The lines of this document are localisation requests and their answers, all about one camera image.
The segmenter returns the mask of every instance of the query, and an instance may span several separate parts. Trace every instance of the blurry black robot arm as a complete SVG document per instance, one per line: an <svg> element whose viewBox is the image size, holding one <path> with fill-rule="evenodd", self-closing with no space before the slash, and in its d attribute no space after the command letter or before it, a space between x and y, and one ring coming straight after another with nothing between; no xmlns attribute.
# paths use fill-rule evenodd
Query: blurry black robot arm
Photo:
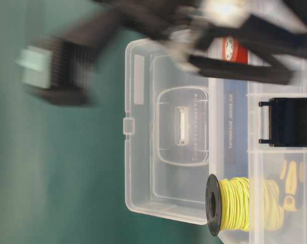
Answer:
<svg viewBox="0 0 307 244"><path fill-rule="evenodd" d="M204 2L213 1L231 4L243 0L98 0L96 2L107 3L110 8L59 37L35 44L50 52L49 78L43 87L29 82L28 88L57 105L86 104L86 93L77 80L83 77L82 71L94 63L121 26L165 45L181 66L191 67L192 72L202 76L288 84L293 72L273 55L307 58L307 33L294 34L250 13L237 26L213 22L206 18L209 11L202 11ZM299 3L283 0L283 3L307 26L307 0ZM171 38L174 31L182 29L190 31L190 42L179 43ZM269 65L252 66L207 57L206 51L212 41L226 36L236 38ZM26 56L37 51L28 50Z"/></svg>

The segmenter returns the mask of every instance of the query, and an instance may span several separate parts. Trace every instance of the plastic compartment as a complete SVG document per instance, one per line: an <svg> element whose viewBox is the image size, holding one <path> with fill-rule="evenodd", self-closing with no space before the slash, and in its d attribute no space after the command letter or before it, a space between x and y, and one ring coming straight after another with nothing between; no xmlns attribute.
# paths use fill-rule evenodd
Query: plastic compartment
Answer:
<svg viewBox="0 0 307 244"><path fill-rule="evenodd" d="M262 16L267 16L277 24L293 27L296 31L299 22L290 17L282 1L265 0L254 1L255 11ZM221 231L219 238L226 244L233 243L304 243L307 244L307 148L269 147L259 144L260 138L268 138L268 109L259 108L259 101L268 101L274 97L307 97L307 60L285 57L285 62L297 71L292 85L272 85L249 82L248 84L248 176L250 180L250 224L248 233L242 231ZM258 64L254 58L250 63ZM231 162L225 161L227 168ZM284 172L289 168L298 172L297 187L286 188L281 180ZM218 178L232 178L236 173L224 174L216 170ZM279 206L285 206L285 216L281 228L270 230L264 224L264 183L266 180L275 180L279 189Z"/></svg>
<svg viewBox="0 0 307 244"><path fill-rule="evenodd" d="M126 205L206 224L209 164L218 172L248 172L247 82L184 73L147 39L128 45L125 72ZM233 164L224 168L224 160Z"/></svg>

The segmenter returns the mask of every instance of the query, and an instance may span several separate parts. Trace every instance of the black spool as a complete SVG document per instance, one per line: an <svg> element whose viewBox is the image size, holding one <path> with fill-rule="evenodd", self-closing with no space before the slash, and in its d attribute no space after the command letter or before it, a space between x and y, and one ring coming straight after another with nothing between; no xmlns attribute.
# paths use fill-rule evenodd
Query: black spool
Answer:
<svg viewBox="0 0 307 244"><path fill-rule="evenodd" d="M210 232L217 236L221 228L222 204L219 181L214 174L210 174L206 183L205 208Z"/></svg>

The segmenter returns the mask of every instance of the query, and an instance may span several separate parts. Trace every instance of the white label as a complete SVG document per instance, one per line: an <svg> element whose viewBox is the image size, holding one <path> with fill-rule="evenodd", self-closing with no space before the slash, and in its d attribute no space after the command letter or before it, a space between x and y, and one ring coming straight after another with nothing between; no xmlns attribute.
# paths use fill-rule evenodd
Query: white label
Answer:
<svg viewBox="0 0 307 244"><path fill-rule="evenodd" d="M226 60L230 61L234 53L234 39L232 37L227 37L226 39Z"/></svg>
<svg viewBox="0 0 307 244"><path fill-rule="evenodd" d="M50 88L50 51L29 46L22 50L17 63L24 67L23 82L43 89Z"/></svg>
<svg viewBox="0 0 307 244"><path fill-rule="evenodd" d="M145 58L134 56L134 104L144 104L144 64Z"/></svg>

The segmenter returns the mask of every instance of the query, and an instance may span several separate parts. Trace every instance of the green cutting mat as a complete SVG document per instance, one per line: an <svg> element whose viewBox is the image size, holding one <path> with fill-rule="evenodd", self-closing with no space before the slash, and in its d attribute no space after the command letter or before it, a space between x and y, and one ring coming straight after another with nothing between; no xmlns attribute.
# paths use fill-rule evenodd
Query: green cutting mat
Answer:
<svg viewBox="0 0 307 244"><path fill-rule="evenodd" d="M123 31L90 84L97 106L54 107L21 87L20 49L96 10L87 0L0 0L0 243L217 243L206 226L124 202Z"/></svg>

